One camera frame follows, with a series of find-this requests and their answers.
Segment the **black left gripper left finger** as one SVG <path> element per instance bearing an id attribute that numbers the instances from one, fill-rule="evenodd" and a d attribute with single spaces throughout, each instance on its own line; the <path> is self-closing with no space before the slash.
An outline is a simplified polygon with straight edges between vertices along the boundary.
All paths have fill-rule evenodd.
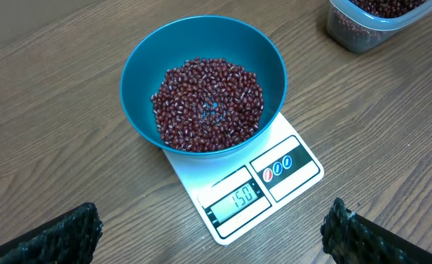
<path id="1" fill-rule="evenodd" d="M 0 264 L 90 264 L 103 234 L 92 202 L 85 202 L 0 245 Z"/>

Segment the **white digital kitchen scale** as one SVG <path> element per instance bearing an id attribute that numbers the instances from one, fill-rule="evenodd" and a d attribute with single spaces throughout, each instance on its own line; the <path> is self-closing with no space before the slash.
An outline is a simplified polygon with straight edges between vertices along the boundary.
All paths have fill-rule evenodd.
<path id="1" fill-rule="evenodd" d="M 166 152 L 215 242 L 226 246 L 318 183 L 324 168 L 282 114 L 218 158 Z"/>

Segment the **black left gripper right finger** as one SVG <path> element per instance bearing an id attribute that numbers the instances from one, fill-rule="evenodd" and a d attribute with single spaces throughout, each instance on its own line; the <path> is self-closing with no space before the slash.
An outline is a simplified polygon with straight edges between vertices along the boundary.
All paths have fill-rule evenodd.
<path id="1" fill-rule="evenodd" d="M 432 253 L 349 210 L 336 198 L 321 225 L 323 251 L 341 264 L 432 264 Z"/>

